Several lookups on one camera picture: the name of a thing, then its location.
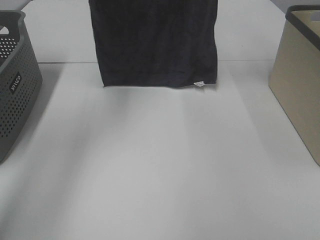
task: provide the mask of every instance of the white tabletop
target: white tabletop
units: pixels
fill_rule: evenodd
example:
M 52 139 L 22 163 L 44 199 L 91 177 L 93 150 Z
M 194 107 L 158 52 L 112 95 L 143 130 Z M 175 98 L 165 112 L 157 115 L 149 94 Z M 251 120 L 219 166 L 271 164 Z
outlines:
M 320 167 L 268 87 L 285 16 L 269 0 L 224 2 L 220 16 L 248 6 L 261 21 L 220 17 L 220 34 L 251 27 L 219 42 L 240 59 L 219 62 L 216 86 L 103 88 L 96 63 L 40 64 L 38 100 L 0 165 L 1 240 L 319 240 Z M 44 3 L 75 1 L 28 11 Z M 40 57 L 90 61 L 76 43 L 51 56 L 35 29 Z M 230 51 L 246 39 L 252 51 Z

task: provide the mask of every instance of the perforated basket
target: perforated basket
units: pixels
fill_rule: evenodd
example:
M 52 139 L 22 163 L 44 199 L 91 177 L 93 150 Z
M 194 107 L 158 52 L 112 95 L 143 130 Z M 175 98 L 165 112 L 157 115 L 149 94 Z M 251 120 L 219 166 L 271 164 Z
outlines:
M 0 11 L 0 163 L 22 130 L 42 76 L 21 11 Z

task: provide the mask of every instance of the black cloth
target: black cloth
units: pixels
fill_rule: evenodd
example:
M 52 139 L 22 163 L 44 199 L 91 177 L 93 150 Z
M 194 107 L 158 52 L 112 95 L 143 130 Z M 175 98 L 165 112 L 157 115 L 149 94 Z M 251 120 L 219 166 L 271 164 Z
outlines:
M 89 0 L 105 86 L 214 84 L 218 0 Z

